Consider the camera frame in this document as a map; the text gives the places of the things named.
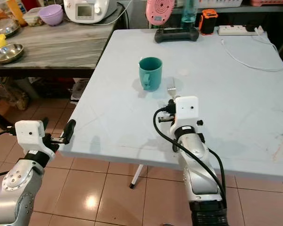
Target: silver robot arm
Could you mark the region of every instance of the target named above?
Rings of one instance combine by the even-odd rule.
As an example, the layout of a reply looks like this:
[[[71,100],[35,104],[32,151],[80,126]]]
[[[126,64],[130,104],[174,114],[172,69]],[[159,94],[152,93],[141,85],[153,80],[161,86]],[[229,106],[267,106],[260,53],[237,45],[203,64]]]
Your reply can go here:
[[[68,144],[75,121],[70,120],[61,138],[45,134],[42,121],[16,122],[14,131],[25,157],[4,176],[0,192],[0,226],[27,226],[42,184],[44,168],[54,159],[58,144]]]
[[[209,162],[209,149],[204,144],[203,135],[197,133],[198,126],[203,124],[199,120],[198,98],[177,97],[174,101],[170,100],[163,111],[170,113],[170,116],[159,117],[158,121],[172,121],[170,136],[173,139],[173,151],[178,152],[178,161],[183,169],[183,181],[192,211],[193,226],[228,226],[225,191],[222,186],[219,187],[221,183],[218,185],[215,181],[217,178]],[[178,148],[175,143],[191,154]],[[215,179],[191,156],[192,154],[204,163]]]

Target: white table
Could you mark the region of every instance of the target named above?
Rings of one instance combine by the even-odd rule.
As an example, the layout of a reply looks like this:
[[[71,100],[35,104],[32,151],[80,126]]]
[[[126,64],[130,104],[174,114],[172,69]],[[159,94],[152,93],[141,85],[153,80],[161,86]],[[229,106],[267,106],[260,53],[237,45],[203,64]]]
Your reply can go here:
[[[283,67],[271,45],[250,36],[200,36],[196,42],[157,44],[155,30],[115,31],[75,108],[73,139],[62,154],[179,169],[177,154],[152,125],[154,112],[177,94],[199,98],[206,144],[222,158],[226,173],[283,180]],[[138,77],[141,57],[163,62],[157,91],[144,91]],[[160,124],[167,133],[169,124]],[[218,168],[212,157],[211,163]]]

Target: fork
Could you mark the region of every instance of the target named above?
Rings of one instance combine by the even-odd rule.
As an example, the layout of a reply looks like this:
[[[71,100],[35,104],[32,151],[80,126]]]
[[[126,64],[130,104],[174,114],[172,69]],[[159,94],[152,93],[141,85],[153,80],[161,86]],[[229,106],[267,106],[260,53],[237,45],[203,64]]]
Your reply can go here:
[[[168,87],[167,90],[168,90],[168,94],[172,97],[172,99],[174,99],[176,95],[176,87],[175,87],[174,78],[173,78],[173,86]]]

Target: tiled floor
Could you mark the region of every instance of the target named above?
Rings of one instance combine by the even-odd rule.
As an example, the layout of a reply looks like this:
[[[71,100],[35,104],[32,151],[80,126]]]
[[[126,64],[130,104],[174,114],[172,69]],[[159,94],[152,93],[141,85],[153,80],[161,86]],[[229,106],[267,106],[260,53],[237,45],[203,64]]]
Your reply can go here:
[[[49,116],[47,131],[54,136],[62,131],[72,111],[73,106],[64,99],[34,101],[25,112],[0,101],[0,113],[12,122]],[[16,141],[0,136],[0,172],[23,157]],[[57,153],[46,167],[30,226],[191,225],[182,173],[144,167],[132,190],[128,186],[136,169],[135,164],[67,158]],[[230,175],[226,181],[231,226],[283,226],[283,182]]]

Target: metal bowl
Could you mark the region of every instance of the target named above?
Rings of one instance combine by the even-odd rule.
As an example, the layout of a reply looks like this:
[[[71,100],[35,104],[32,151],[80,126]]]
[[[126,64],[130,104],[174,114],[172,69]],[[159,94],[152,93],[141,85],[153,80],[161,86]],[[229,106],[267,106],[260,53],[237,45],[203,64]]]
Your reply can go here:
[[[13,19],[0,20],[0,34],[5,34],[6,37],[13,35],[19,28],[20,25]]]
[[[8,44],[0,48],[0,64],[8,64],[17,60],[23,54],[23,46],[20,44]]]

